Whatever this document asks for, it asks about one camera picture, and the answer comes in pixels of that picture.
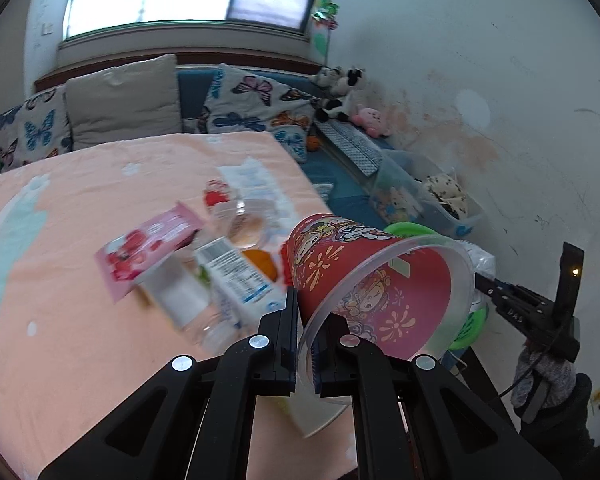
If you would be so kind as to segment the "grey gloved right hand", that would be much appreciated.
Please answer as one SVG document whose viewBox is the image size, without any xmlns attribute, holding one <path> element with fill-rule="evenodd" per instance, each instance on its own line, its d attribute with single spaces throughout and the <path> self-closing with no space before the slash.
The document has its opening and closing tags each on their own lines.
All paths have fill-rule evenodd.
<svg viewBox="0 0 600 480">
<path fill-rule="evenodd" d="M 569 361 L 554 361 L 525 346 L 518 356 L 515 370 L 516 386 L 510 398 L 513 408 L 522 408 L 527 404 L 535 379 L 548 382 L 548 393 L 542 408 L 554 408 L 570 397 L 576 386 L 577 373 Z"/>
</svg>

